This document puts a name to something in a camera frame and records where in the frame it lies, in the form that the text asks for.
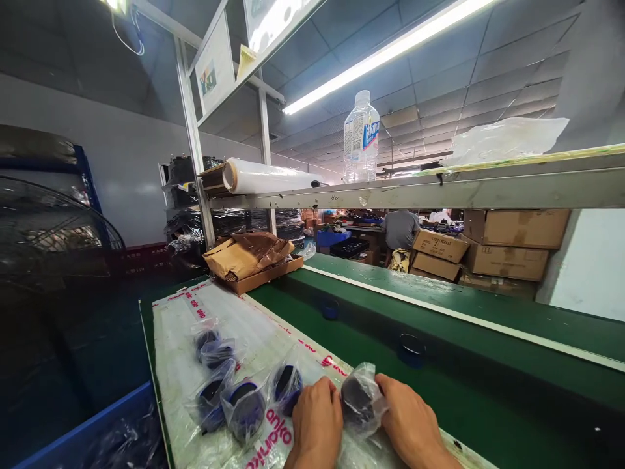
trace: drop ceiling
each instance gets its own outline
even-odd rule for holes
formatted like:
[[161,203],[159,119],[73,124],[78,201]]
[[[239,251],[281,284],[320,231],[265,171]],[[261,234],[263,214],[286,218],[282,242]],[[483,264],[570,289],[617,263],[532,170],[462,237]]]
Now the drop ceiling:
[[[203,36],[219,0],[153,3]],[[327,0],[262,67],[263,80],[293,102],[447,3]],[[429,155],[449,150],[455,135],[477,125],[549,117],[580,12],[580,0],[500,0],[296,114],[286,116],[270,103],[271,149],[340,171],[342,125],[360,89],[370,90],[382,116],[380,162],[395,167],[403,159],[431,160]],[[245,42],[242,0],[230,0],[227,14],[238,57]],[[139,21],[143,57],[117,40],[99,0],[0,0],[0,71],[183,124],[171,36]],[[130,26],[118,24],[132,40]],[[258,147],[255,91],[242,88],[201,130]]]

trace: human hand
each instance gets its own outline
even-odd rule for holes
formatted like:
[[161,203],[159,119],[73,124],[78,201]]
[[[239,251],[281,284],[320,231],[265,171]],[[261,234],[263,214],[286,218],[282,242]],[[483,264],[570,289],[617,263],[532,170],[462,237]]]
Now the human hand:
[[343,414],[328,377],[306,386],[293,409],[294,443],[285,467],[331,469],[339,457]]
[[462,469],[445,449],[436,415],[410,386],[386,375],[376,375],[389,409],[382,427],[399,457],[411,469]]

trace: electrical wire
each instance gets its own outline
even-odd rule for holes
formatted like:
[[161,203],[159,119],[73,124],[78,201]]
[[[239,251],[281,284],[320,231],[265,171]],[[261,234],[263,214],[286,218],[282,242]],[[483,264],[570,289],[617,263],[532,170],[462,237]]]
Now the electrical wire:
[[130,20],[132,21],[132,24],[134,25],[135,29],[137,30],[137,37],[139,38],[139,52],[135,51],[132,47],[127,45],[127,43],[125,43],[125,41],[121,38],[121,36],[117,32],[117,28],[115,27],[115,13],[113,13],[113,10],[111,10],[111,24],[113,25],[113,30],[115,31],[115,34],[117,35],[117,38],[132,53],[134,53],[134,54],[136,54],[138,56],[142,56],[145,53],[145,47],[143,46],[143,36],[141,34],[141,28],[139,28],[139,22],[137,21],[137,12],[136,12],[136,10],[134,8],[130,9]]

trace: gray shirt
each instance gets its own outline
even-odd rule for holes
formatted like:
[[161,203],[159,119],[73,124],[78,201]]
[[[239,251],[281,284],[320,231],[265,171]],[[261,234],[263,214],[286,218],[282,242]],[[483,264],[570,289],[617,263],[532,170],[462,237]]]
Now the gray shirt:
[[407,210],[397,210],[386,215],[382,228],[386,230],[386,245],[391,251],[395,249],[409,251],[415,240],[415,231],[421,229],[419,217]]

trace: roll of plastic wrap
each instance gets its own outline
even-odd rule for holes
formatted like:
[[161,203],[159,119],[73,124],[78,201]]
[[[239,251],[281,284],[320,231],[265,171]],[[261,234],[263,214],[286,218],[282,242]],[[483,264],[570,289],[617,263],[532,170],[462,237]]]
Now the roll of plastic wrap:
[[237,158],[227,160],[223,169],[223,185],[240,195],[319,187],[323,183],[320,175]]

